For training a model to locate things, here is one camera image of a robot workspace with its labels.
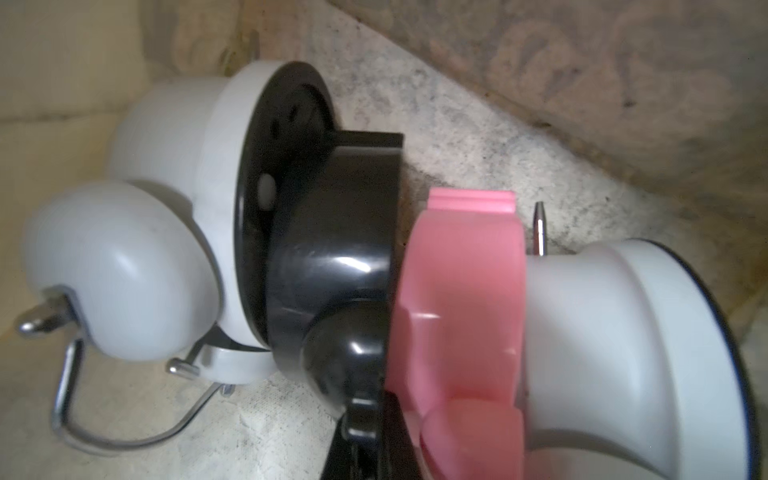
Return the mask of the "pink twin bell alarm clock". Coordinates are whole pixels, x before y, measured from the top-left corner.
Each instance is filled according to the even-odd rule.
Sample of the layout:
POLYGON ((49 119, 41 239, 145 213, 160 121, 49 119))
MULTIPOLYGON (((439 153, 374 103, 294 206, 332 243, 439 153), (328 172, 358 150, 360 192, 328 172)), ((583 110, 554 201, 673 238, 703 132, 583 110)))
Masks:
POLYGON ((524 229, 510 191, 434 188, 406 245, 386 387, 435 479, 519 479, 524 229))

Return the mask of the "black twin bell alarm clock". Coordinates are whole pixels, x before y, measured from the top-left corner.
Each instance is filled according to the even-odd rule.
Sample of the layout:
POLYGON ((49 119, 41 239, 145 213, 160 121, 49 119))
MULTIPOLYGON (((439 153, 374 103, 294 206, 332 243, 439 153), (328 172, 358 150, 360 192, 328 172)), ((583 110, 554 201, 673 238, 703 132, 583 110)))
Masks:
POLYGON ((378 441, 404 137, 333 131, 288 169, 266 270, 279 371, 309 385, 344 439, 378 441))

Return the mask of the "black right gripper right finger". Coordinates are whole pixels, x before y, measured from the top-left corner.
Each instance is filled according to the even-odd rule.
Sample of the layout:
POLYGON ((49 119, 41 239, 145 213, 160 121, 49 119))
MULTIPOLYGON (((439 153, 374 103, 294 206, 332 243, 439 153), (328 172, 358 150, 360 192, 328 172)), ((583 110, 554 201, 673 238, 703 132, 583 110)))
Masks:
POLYGON ((398 397, 385 391, 377 441, 378 480, 421 480, 422 474, 398 397))

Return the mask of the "canvas tote bag green handles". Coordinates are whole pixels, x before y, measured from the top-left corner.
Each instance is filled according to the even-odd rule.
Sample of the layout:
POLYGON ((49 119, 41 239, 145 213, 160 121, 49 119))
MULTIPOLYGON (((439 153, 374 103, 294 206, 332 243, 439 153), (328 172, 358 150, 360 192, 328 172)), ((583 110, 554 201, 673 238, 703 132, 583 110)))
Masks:
POLYGON ((544 201, 550 248, 641 236, 689 261, 733 321, 758 411, 767 411, 767 239, 613 179, 323 1, 5 1, 1 5, 1 475, 5 479, 315 479, 334 424, 275 375, 216 397, 152 450, 78 452, 50 428, 68 336, 25 340, 35 299, 20 261, 28 216, 97 178, 115 127, 156 82, 256 56, 323 74, 342 123, 406 135, 407 207, 429 186, 509 188, 544 201))

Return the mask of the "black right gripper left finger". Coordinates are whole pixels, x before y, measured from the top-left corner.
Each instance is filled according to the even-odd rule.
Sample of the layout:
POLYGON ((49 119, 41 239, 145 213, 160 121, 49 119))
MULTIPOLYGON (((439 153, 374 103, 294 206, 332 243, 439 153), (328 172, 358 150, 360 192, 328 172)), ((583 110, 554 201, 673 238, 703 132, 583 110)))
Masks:
POLYGON ((371 452, 344 437, 342 421, 337 422, 320 474, 321 480, 364 480, 372 478, 371 452))

